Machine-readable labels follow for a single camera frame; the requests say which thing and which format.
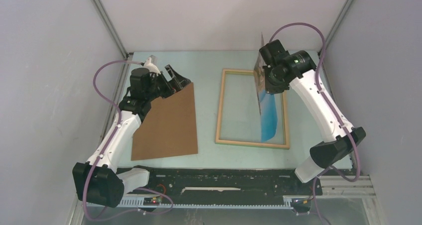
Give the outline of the landscape photo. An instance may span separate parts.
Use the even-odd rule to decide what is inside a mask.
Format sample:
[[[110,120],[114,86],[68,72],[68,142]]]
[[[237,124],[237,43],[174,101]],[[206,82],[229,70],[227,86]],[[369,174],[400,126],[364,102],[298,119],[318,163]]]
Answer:
[[[254,82],[258,99],[258,107],[261,125],[261,141],[272,139],[277,131],[278,116],[274,95],[265,90],[264,61],[258,52],[257,60],[253,68]]]

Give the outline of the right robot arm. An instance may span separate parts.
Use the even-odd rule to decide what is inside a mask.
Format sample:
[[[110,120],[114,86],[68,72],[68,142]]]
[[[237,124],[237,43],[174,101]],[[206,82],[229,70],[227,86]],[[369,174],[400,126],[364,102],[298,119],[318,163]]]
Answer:
[[[341,160],[366,137],[362,127],[355,127],[339,111],[320,81],[316,63],[301,50],[289,53],[279,40],[265,44],[259,53],[264,61],[264,85],[268,94],[293,89],[313,116],[322,142],[310,148],[310,156],[295,169],[289,186],[295,194],[304,193],[309,181]]]

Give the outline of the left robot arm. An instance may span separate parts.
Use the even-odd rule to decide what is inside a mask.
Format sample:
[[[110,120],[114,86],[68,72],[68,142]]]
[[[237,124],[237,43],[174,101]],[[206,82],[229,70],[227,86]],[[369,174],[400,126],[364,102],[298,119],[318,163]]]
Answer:
[[[77,196],[83,203],[115,208],[125,194],[138,188],[148,194],[156,190],[157,179],[148,170],[133,167],[118,173],[117,169],[124,147],[142,125],[152,101],[168,98],[191,84],[170,65],[165,69],[170,80],[152,63],[140,63],[131,71],[123,99],[112,104],[116,115],[111,128],[88,160],[73,167]]]

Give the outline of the wooden picture frame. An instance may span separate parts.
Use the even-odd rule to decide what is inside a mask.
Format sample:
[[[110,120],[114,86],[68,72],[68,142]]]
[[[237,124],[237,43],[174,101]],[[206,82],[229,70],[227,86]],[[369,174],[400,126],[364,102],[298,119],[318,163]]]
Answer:
[[[290,149],[287,93],[274,97],[278,116],[277,131],[272,139],[262,142],[253,71],[223,69],[215,142],[237,146]]]

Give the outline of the brown backing board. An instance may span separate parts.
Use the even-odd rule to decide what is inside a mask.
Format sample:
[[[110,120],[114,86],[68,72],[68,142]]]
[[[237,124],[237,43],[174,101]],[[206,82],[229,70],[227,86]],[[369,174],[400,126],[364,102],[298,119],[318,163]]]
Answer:
[[[133,135],[131,160],[198,154],[194,84],[151,106]]]

